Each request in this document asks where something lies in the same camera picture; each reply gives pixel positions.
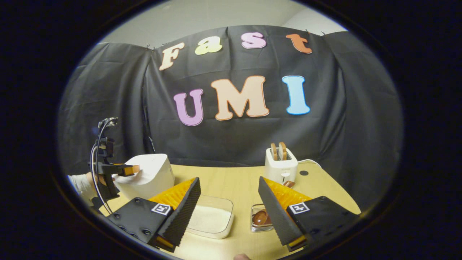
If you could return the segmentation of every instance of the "cable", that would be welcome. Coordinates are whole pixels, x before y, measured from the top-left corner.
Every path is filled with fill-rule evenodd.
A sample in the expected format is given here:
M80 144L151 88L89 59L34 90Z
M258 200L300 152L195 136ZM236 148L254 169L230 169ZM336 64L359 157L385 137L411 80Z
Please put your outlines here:
M319 163L315 162L315 161L312 160L312 159L305 159L305 160L301 160L301 161L298 161L298 162L300 163L300 162L303 162L303 161L312 161L312 162L314 162L315 164L317 164L317 165L322 169L321 165L319 165Z
M101 195L101 192L99 190L98 182L97 182L97 180L99 180L99 178L98 178L98 176L95 177L95 168L94 168L95 167L95 161L94 161L94 159L95 159L95 156L94 156L95 150L97 150L96 144L94 144L93 148L91 148L91 155L90 155L90 157L91 157L90 158L90 162L91 162L91 178L93 179L93 183L95 185L97 194L98 194L100 200L102 201L104 208L108 211L109 214L112 214L112 211L111 211L109 205L107 205L105 203L105 201L104 201L104 199L103 199L103 197Z
M103 203L103 206L105 207L105 209L108 211L109 214L112 214L112 210L111 210L111 208L109 207L109 204L107 204L107 203L104 201L104 198L102 197L101 192L99 191L99 186L98 186L97 181L96 181L96 179L99 179L98 166L97 166L97 164L98 164L98 151L97 151L97 150L99 149L99 144L100 144L100 142L101 142L101 136L102 136L103 133L104 133L104 129L105 129L106 126L107 126L109 123L111 123L114 119L108 120L108 121L106 121L106 122L104 123L104 125L103 125L103 127L101 128L101 131L99 132L99 135L98 135L98 142L97 142L95 145L93 145L93 148L91 149L91 155L90 155L90 156L91 156L91 160L90 160L90 161L92 162L92 163L91 163L91 176L92 176L92 178L93 178L93 183L95 184L96 191L97 191L97 193L98 193L99 198L101 199L101 202ZM95 160L95 163L96 163L96 171L94 171L94 168L93 168L93 167L94 167L93 160Z

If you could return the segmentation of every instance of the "black cable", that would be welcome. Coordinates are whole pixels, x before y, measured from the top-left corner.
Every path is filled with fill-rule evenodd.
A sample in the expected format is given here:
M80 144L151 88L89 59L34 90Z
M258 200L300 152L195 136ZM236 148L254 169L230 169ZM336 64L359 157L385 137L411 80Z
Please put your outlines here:
M109 213L109 208L108 206L106 205L106 203L104 202L104 200L102 199L102 196L101 196L101 193L99 192L99 188L98 188L98 183L97 183L97 179L95 178L95 170L94 170L94 167L95 167L95 156L94 156L94 153L95 153L95 149L97 149L96 147L96 143L93 144L93 147L91 148L91 152L90 152L90 172L91 172L91 178L93 180L93 184L95 185L95 189L96 189L96 192L97 192L97 196L101 199L101 201L103 202L103 206L104 208L108 211Z
M110 122L112 122L112 121L113 121L113 120L108 120L108 121L103 125L103 127L101 128L101 131L99 132L99 135L98 135L97 150L96 150L96 158L95 158L95 161L96 161L96 176L98 177L98 179L99 179L99 175L98 175L98 174L99 174L99 173L98 173L98 154L99 154L99 153L98 153L98 150L99 150L99 144L100 144L100 142L101 142L101 136L102 136L103 133L104 133L104 129L105 129L106 126L107 126ZM100 199L101 199L103 205L107 205L108 213L109 213L109 214L112 214L112 210L111 210L111 208L109 207L109 204L107 204L107 202L104 201L104 198L103 198L100 194L99 194L99 197L100 197Z

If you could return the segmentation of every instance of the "white sleeve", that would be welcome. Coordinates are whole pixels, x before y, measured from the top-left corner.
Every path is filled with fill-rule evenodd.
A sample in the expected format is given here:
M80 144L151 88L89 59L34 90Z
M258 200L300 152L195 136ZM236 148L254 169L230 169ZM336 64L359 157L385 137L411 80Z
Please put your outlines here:
M68 176L74 189L82 197L82 199L89 205L93 206L91 199L96 197L96 191L92 188L85 174Z

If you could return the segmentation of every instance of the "white wall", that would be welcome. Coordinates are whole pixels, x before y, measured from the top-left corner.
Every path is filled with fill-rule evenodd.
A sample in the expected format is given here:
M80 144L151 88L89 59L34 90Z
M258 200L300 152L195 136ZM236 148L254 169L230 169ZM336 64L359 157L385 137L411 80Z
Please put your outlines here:
M159 47L200 31L233 25L275 25L320 34L345 31L289 0L170 0L124 23L101 42Z

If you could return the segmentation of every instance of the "black fabric curtain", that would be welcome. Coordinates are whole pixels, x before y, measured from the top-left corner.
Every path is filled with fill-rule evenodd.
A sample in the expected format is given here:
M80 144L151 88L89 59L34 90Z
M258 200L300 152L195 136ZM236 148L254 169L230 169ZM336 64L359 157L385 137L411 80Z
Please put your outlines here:
M259 32L263 48L247 49L241 36ZM287 35L298 34L312 53L295 48ZM195 53L205 38L222 48ZM179 43L170 68L159 70L164 53ZM310 112L289 114L289 90L282 78L302 76ZM240 92L247 78L263 76L269 114L245 112L217 120L215 80L228 79ZM195 126L179 118L173 97L187 95L186 112L197 111L190 92L202 89L203 119ZM318 36L295 29L247 25L207 30L151 50L124 43L100 43L80 62L63 94L58 143L66 174L89 171L97 123L119 117L107 131L123 163L147 153L167 154L172 164L214 167L264 165L270 143L284 142L298 160L320 163L365 210L388 189L401 153L403 118L399 96L387 71L349 32Z

